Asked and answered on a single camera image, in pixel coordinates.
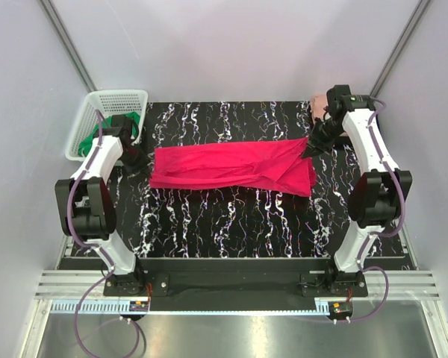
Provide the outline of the red t-shirt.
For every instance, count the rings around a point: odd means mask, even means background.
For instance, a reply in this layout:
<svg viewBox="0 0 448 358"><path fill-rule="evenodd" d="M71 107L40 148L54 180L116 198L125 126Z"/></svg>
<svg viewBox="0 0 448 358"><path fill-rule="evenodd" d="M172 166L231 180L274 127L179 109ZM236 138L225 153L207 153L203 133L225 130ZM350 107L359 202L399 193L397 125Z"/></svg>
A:
<svg viewBox="0 0 448 358"><path fill-rule="evenodd" d="M157 148L150 187L244 186L308 198L317 175L312 159L301 158L306 145L307 139L301 138Z"/></svg>

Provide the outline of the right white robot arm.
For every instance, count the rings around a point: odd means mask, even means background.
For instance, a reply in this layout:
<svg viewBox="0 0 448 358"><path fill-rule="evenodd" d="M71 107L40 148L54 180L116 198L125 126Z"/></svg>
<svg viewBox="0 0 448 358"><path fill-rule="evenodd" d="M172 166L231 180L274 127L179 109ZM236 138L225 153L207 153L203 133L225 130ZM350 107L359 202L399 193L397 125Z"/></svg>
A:
<svg viewBox="0 0 448 358"><path fill-rule="evenodd" d="M358 160L361 176L347 202L351 222L314 287L319 293L344 297L364 289L363 265L376 238L400 231L400 227L386 229L393 221L404 222L412 176L393 160L375 122L384 104L376 107L377 99L353 94L346 84L333 86L326 97L324 117L315 122L302 157L330 151L337 138L347 134Z"/></svg>

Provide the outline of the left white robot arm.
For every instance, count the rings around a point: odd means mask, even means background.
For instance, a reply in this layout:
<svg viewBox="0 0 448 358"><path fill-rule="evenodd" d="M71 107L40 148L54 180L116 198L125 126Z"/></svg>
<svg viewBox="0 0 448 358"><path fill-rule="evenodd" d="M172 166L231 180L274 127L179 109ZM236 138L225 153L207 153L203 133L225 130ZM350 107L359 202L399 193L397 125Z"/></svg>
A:
<svg viewBox="0 0 448 358"><path fill-rule="evenodd" d="M63 233L81 248L93 250L105 264L106 295L139 295L146 290L146 274L136 254L116 231L116 211L107 183L117 163L130 173L146 172L148 158L134 145L137 124L125 115L107 124L96 111L98 129L79 169L55 184Z"/></svg>

